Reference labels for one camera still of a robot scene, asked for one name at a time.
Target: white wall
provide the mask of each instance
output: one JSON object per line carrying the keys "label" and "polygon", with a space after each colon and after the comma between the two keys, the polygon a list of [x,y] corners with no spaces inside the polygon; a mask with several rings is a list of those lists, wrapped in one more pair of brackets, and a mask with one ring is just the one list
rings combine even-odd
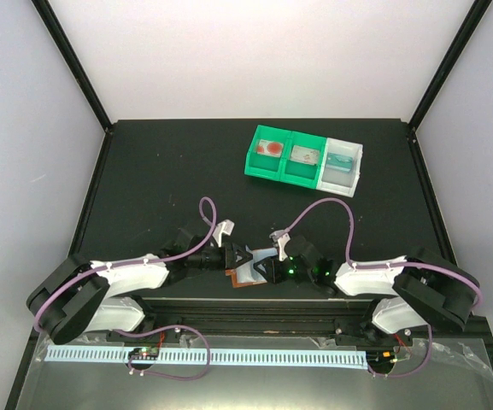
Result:
{"label": "white wall", "polygon": [[0,408],[29,293],[65,257],[103,132],[28,0],[0,1]]}
{"label": "white wall", "polygon": [[421,124],[419,140],[459,263],[493,330],[493,4]]}
{"label": "white wall", "polygon": [[409,120],[472,0],[51,0],[111,120]]}

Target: clear plastic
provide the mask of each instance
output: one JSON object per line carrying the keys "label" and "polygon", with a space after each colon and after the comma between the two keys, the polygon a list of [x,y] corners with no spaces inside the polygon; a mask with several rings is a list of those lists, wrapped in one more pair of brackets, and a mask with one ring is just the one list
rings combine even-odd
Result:
{"label": "clear plastic", "polygon": [[[310,337],[210,337],[215,348],[351,349],[332,339]],[[19,409],[87,408],[468,408],[493,410],[493,373],[481,339],[437,339],[430,362],[410,378],[374,378],[361,370],[213,366],[196,382],[129,375],[125,365],[44,362],[50,341],[41,337],[24,383]],[[77,344],[111,344],[83,336]],[[197,347],[182,337],[183,347]],[[416,367],[426,353],[415,339],[409,360],[394,372]],[[193,366],[157,370],[185,376]]]}

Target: teal object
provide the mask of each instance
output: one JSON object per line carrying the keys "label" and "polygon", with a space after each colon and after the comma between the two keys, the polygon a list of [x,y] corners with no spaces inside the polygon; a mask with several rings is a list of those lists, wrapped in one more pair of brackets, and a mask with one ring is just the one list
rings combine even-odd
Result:
{"label": "teal object", "polygon": [[352,169],[352,157],[328,152],[326,156],[326,166],[335,168],[344,173],[349,173]]}

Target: purple cable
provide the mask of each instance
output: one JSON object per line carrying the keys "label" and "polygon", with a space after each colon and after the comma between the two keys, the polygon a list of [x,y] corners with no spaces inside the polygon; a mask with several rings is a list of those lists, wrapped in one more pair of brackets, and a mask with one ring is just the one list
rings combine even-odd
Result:
{"label": "purple cable", "polygon": [[[210,207],[212,208],[212,221],[208,221],[208,218],[204,215],[204,212],[202,211],[202,205],[208,202],[210,204]],[[162,259],[151,259],[147,263],[148,264],[153,264],[153,263],[164,263],[164,262],[170,262],[170,261],[176,261],[181,258],[185,258],[186,256],[189,256],[191,254],[194,254],[197,252],[204,244],[210,240],[212,237],[212,234],[214,233],[215,227],[216,227],[216,209],[215,209],[215,204],[214,201],[212,201],[210,198],[207,196],[204,196],[201,198],[201,201],[198,203],[198,208],[201,214],[201,217],[203,220],[207,221],[207,223],[210,224],[210,229],[208,230],[208,233],[206,237],[194,248],[191,248],[187,251],[185,251],[183,254],[175,255],[175,256],[168,256],[167,258],[162,258]],[[121,261],[121,262],[113,262],[111,264],[111,267],[129,267],[133,265],[143,265],[144,261],[143,260],[138,260],[138,261]],[[66,282],[61,288],[59,288],[55,293],[53,293],[47,301],[41,305],[39,308],[38,312],[35,314],[35,319],[33,322],[33,328],[38,331],[39,333],[43,331],[41,328],[41,325],[39,324],[39,320],[43,316],[44,312],[47,310],[47,308],[50,306],[51,303],[53,303],[58,296],[60,296],[62,293],[64,293],[66,290],[70,289],[72,286],[77,284],[79,281],[83,280],[87,276],[93,275],[94,273],[101,272],[107,270],[107,266],[99,266],[94,269],[90,269],[84,273],[81,273],[80,275],[77,275],[75,278],[71,279],[69,282]]]}
{"label": "purple cable", "polygon": [[484,295],[482,294],[480,288],[471,280],[468,280],[467,278],[462,277],[460,274],[450,271],[449,269],[445,269],[440,266],[435,266],[435,265],[429,265],[427,263],[420,263],[420,262],[394,262],[390,263],[389,265],[387,264],[380,264],[380,265],[362,265],[357,262],[354,262],[350,259],[350,246],[352,245],[352,238],[355,234],[355,217],[352,214],[352,209],[350,209],[350,206],[347,205],[347,203],[341,199],[338,198],[323,198],[320,199],[319,201],[311,203],[308,207],[305,208],[303,212],[299,214],[299,216],[294,220],[290,226],[288,226],[286,229],[284,229],[284,233],[288,233],[291,231],[298,223],[300,220],[303,219],[303,217],[314,207],[317,207],[321,203],[324,202],[337,202],[339,205],[341,205],[345,210],[347,211],[347,214],[349,214],[349,237],[347,239],[347,245],[345,247],[345,260],[347,261],[347,264],[349,266],[353,267],[354,269],[386,269],[389,267],[416,267],[418,269],[428,269],[434,272],[441,273],[443,275],[449,276],[450,278],[456,279],[459,282],[462,282],[466,286],[468,286],[470,289],[474,291],[476,294],[476,302],[474,303],[473,307],[475,308],[478,306],[480,303],[483,302],[484,300]]}
{"label": "purple cable", "polygon": [[367,365],[367,370],[373,376],[380,376],[383,378],[406,378],[407,376],[411,376],[411,375],[415,374],[416,372],[420,372],[428,364],[428,362],[431,359],[431,354],[432,354],[432,327],[430,325],[426,325],[426,326],[428,327],[428,346],[426,346],[425,358],[423,359],[421,364],[418,365],[417,367],[415,367],[412,371],[400,373],[400,374],[383,374],[383,373],[375,372],[369,365]]}
{"label": "purple cable", "polygon": [[185,326],[185,325],[170,325],[170,326],[164,326],[164,327],[160,327],[158,329],[154,329],[153,331],[146,331],[145,333],[130,333],[128,331],[116,331],[116,332],[122,336],[140,338],[140,337],[152,336],[152,335],[155,335],[155,334],[160,333],[162,331],[170,331],[170,330],[173,330],[176,328],[195,333],[197,336],[199,336],[201,338],[202,342],[204,343],[204,346],[206,347],[207,359],[206,359],[206,364],[204,365],[204,367],[202,368],[202,370],[199,373],[197,373],[195,376],[183,377],[183,376],[173,376],[171,374],[160,373],[160,372],[152,372],[150,370],[140,371],[140,370],[134,369],[132,367],[132,360],[133,360],[134,356],[131,356],[130,360],[128,361],[128,368],[130,369],[130,371],[131,372],[140,372],[140,373],[143,372],[144,374],[149,374],[151,376],[159,376],[161,378],[169,378],[171,380],[178,380],[180,382],[190,382],[190,381],[197,380],[197,379],[201,378],[202,376],[204,376],[208,372],[208,368],[210,366],[210,355],[211,355],[210,354],[210,345],[208,344],[208,340],[206,340],[206,337],[204,337],[202,335],[202,333],[200,331],[198,331],[197,329],[193,329],[192,327]]}

